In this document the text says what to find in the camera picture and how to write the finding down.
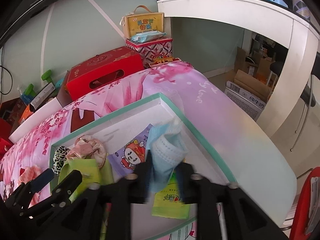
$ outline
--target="red object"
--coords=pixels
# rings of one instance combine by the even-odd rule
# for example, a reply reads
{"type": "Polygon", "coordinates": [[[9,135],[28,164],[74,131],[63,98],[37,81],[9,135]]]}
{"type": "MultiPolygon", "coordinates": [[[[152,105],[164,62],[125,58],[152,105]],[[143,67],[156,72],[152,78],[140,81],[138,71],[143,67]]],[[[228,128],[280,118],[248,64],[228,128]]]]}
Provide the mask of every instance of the red object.
{"type": "Polygon", "coordinates": [[[19,177],[22,175],[22,173],[24,173],[25,169],[20,168],[20,172],[19,172],[19,177]]]}
{"type": "Polygon", "coordinates": [[[13,145],[13,143],[9,140],[9,135],[11,132],[11,125],[8,124],[5,120],[0,118],[0,160],[3,155],[7,152],[4,148],[8,149],[13,145]]]}
{"type": "Polygon", "coordinates": [[[74,66],[67,81],[68,92],[74,101],[143,69],[139,53],[125,46],[113,49],[74,66]]]}
{"type": "Polygon", "coordinates": [[[290,232],[290,240],[307,240],[310,234],[305,235],[308,222],[309,222],[309,207],[311,197],[311,178],[320,177],[320,167],[316,167],[303,184],[300,197],[298,200],[296,212],[294,214],[292,228],[290,232]]]}

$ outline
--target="blue toy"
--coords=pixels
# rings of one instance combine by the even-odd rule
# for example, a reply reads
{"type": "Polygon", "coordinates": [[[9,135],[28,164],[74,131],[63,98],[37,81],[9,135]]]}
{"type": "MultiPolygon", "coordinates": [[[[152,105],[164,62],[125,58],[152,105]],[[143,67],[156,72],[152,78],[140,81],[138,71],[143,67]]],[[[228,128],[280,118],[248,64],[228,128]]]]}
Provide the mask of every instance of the blue toy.
{"type": "Polygon", "coordinates": [[[288,5],[283,0],[268,0],[268,1],[280,4],[280,5],[288,8],[288,5]]]}

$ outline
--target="black cable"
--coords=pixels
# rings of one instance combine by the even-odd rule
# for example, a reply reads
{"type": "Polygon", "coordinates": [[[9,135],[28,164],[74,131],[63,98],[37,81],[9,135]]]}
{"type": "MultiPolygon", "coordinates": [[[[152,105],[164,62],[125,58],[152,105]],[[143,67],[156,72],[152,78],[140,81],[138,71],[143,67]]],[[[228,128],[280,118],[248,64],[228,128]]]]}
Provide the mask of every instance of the black cable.
{"type": "Polygon", "coordinates": [[[0,90],[1,98],[0,98],[0,103],[2,102],[2,96],[8,95],[11,92],[12,86],[13,86],[12,74],[10,73],[10,71],[7,68],[5,68],[2,65],[3,64],[3,51],[4,51],[4,46],[2,47],[2,51],[1,51],[1,65],[0,65],[0,67],[1,67],[1,90],[0,90]],[[11,87],[10,87],[9,92],[7,92],[7,93],[3,92],[3,87],[2,87],[4,70],[7,71],[9,73],[10,77],[11,77],[11,87]]]}
{"type": "MultiPolygon", "coordinates": [[[[2,47],[2,50],[1,50],[1,66],[2,66],[2,62],[3,62],[3,49],[4,49],[4,46],[2,47]]],[[[2,91],[2,78],[3,78],[3,68],[1,68],[1,76],[0,76],[0,82],[1,82],[1,91],[2,91]]],[[[2,103],[2,93],[1,93],[1,97],[0,97],[0,104],[2,103]]]]}
{"type": "Polygon", "coordinates": [[[10,92],[11,92],[11,90],[12,90],[12,86],[13,86],[13,78],[12,78],[12,75],[11,75],[11,73],[10,73],[10,71],[7,69],[7,68],[5,68],[4,66],[0,66],[1,67],[1,80],[2,80],[2,78],[3,78],[3,69],[5,70],[5,71],[7,71],[8,73],[9,73],[9,75],[10,75],[10,77],[11,77],[11,87],[10,87],[10,90],[9,90],[9,92],[8,93],[3,93],[2,92],[2,81],[1,81],[1,91],[0,91],[0,93],[1,93],[1,95],[8,95],[10,92]]]}

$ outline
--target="wet wipes package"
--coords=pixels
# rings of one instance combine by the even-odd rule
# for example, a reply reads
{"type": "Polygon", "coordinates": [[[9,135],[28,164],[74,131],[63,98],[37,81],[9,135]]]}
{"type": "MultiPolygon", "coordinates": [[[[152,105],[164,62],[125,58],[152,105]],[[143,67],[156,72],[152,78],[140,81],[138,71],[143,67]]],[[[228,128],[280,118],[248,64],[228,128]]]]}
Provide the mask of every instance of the wet wipes package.
{"type": "Polygon", "coordinates": [[[137,33],[131,37],[131,40],[136,42],[146,42],[146,41],[152,41],[158,38],[161,38],[162,36],[165,36],[166,33],[162,33],[160,31],[150,31],[145,33],[137,33]]]}

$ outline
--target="metal chair leg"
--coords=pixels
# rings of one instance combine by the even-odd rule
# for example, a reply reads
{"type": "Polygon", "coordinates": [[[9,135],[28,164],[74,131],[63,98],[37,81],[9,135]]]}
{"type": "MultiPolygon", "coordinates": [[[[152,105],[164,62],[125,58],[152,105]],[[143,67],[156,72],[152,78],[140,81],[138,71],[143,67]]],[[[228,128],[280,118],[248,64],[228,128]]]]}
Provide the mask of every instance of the metal chair leg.
{"type": "Polygon", "coordinates": [[[298,131],[298,129],[299,129],[299,126],[300,126],[300,124],[301,124],[301,120],[302,120],[304,111],[305,111],[305,109],[306,109],[306,106],[307,106],[307,105],[304,104],[304,106],[303,106],[303,111],[302,111],[302,116],[300,117],[300,121],[299,121],[299,124],[298,124],[298,126],[297,126],[297,129],[294,131],[295,133],[297,133],[297,131],[298,131]]]}
{"type": "Polygon", "coordinates": [[[273,90],[273,87],[275,86],[277,79],[278,79],[278,76],[276,75],[275,81],[273,82],[273,84],[272,84],[272,86],[271,86],[271,89],[270,89],[270,92],[269,92],[269,94],[268,94],[268,97],[271,95],[272,90],[273,90]]]}
{"type": "Polygon", "coordinates": [[[305,117],[305,119],[303,121],[301,130],[300,130],[300,132],[298,134],[298,137],[297,137],[296,141],[294,142],[292,148],[290,149],[291,152],[293,151],[294,147],[296,146],[296,144],[297,144],[297,142],[298,142],[298,140],[299,140],[299,138],[300,138],[300,136],[302,134],[302,131],[303,131],[305,125],[306,125],[306,122],[307,122],[307,119],[308,119],[308,116],[309,116],[309,112],[310,112],[310,108],[311,108],[312,94],[313,94],[313,75],[311,75],[311,80],[310,80],[310,98],[309,98],[309,104],[308,104],[308,108],[307,108],[307,114],[306,114],[306,117],[305,117]]]}
{"type": "Polygon", "coordinates": [[[272,71],[270,71],[270,74],[269,74],[269,76],[268,76],[268,80],[267,80],[267,85],[269,85],[269,82],[270,82],[270,79],[271,79],[271,76],[272,76],[272,71]]]}

